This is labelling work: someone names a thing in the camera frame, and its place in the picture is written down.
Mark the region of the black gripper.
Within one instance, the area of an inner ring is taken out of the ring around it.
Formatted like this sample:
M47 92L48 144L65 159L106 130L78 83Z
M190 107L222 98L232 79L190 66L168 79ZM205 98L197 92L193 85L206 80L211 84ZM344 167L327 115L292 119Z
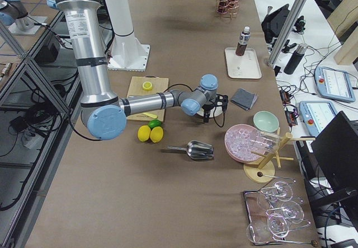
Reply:
M209 100L207 104L201 108L203 114L203 122L208 123L210 116L225 115L228 106L228 96L217 93L214 99ZM221 113L216 114L216 110L221 108Z

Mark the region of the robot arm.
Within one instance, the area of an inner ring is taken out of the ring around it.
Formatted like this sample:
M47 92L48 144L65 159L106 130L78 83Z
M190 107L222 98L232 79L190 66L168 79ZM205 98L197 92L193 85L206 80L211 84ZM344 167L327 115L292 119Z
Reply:
M21 0L1 0L1 23L10 26L28 15Z
M105 54L97 10L100 0L47 0L50 7L65 15L83 88L81 119L93 141L111 140L126 127L133 114L179 106L193 116L200 110L204 118L219 106L226 109L228 98L217 92L218 80L212 74L201 77L191 92L171 90L152 95L120 98L110 87L109 69L144 71L150 51L134 35L128 0L105 0L114 33L112 54Z

